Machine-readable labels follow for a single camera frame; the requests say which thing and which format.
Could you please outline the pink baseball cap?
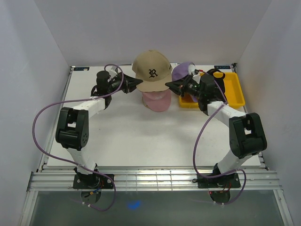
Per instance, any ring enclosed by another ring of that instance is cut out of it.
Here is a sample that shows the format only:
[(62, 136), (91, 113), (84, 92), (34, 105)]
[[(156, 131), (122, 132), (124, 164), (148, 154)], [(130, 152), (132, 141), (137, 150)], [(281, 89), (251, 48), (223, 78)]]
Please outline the pink baseball cap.
[(143, 92), (143, 104), (154, 112), (167, 111), (171, 105), (171, 91)]

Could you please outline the beige baseball cap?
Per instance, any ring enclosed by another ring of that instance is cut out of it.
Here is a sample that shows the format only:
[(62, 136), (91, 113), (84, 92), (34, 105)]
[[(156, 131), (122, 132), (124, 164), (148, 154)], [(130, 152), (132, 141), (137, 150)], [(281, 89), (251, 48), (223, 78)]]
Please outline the beige baseball cap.
[(172, 69), (169, 60), (157, 50), (139, 54), (132, 64), (135, 77), (143, 81), (137, 85), (141, 92), (168, 90), (166, 83), (172, 81)]

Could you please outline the black baseball cap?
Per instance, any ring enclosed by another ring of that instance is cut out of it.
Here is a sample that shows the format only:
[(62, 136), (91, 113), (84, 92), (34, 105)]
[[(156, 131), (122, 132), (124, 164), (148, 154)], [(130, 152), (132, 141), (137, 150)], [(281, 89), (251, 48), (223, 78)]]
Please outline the black baseball cap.
[[(222, 93), (224, 102), (227, 102), (227, 98), (225, 96), (225, 85), (224, 85), (225, 73), (221, 72), (219, 69), (215, 69), (215, 68), (208, 70), (207, 73), (214, 77), (214, 80), (216, 81), (216, 83), (218, 84), (218, 86), (220, 88), (220, 92)], [(221, 73), (222, 77), (218, 78), (214, 75), (214, 73)]]

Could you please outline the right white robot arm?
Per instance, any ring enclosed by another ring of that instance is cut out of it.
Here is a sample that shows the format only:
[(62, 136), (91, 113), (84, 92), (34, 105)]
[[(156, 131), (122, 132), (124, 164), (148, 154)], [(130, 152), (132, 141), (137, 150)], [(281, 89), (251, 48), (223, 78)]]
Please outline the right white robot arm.
[(205, 73), (196, 82), (192, 75), (186, 75), (167, 82), (166, 86), (178, 96), (190, 94), (197, 98), (200, 111), (209, 117), (205, 126), (215, 118), (229, 129), (230, 150), (215, 165), (212, 174), (206, 176), (197, 171), (199, 177), (212, 179), (216, 186), (223, 187), (229, 182), (230, 174), (236, 173), (243, 163), (267, 148), (259, 114), (244, 113), (229, 106), (225, 92), (214, 76)]

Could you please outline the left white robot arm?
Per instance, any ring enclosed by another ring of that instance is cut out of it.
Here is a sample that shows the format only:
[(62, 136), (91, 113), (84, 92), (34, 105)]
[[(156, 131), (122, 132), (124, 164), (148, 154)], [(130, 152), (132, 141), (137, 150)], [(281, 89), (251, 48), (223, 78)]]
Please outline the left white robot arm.
[(83, 182), (89, 188), (99, 185), (100, 177), (93, 171), (96, 163), (87, 153), (85, 147), (89, 140), (89, 119), (105, 110), (111, 103), (111, 93), (122, 91), (127, 94), (134, 91), (143, 80), (132, 78), (122, 72), (115, 76), (108, 71), (96, 74), (96, 84), (91, 89), (91, 99), (74, 107), (63, 107), (60, 110), (55, 139), (65, 148), (77, 164), (75, 171), (84, 175)]

